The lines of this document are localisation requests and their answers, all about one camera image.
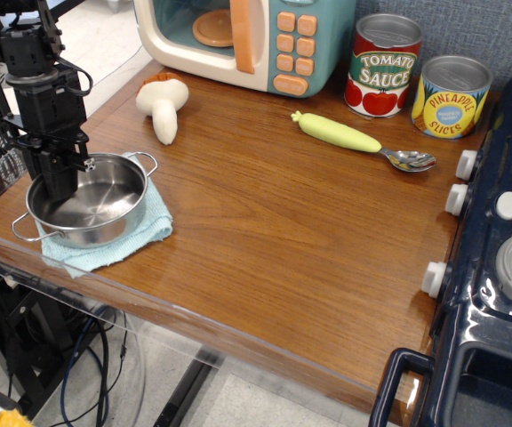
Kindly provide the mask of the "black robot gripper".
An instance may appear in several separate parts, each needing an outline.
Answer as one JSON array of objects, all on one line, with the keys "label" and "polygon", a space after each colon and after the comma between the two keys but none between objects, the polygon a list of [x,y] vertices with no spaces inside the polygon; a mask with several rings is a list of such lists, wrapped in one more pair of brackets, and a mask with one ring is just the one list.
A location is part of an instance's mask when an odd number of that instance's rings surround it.
[{"label": "black robot gripper", "polygon": [[19,108],[7,122],[20,131],[18,144],[32,180],[40,174],[51,201],[70,198],[78,188],[78,173],[95,168],[86,152],[88,136],[81,126],[86,121],[78,71],[53,68],[33,77],[6,76]]}]

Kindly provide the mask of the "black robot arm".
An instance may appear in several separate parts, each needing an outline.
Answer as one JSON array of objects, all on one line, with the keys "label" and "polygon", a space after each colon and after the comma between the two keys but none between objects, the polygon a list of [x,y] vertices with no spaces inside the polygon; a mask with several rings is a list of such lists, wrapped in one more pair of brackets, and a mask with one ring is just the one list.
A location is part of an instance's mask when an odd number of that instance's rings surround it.
[{"label": "black robot arm", "polygon": [[0,1],[0,60],[19,115],[5,120],[32,179],[52,201],[71,197],[78,175],[94,167],[88,154],[83,70],[62,58],[57,19],[45,1]]}]

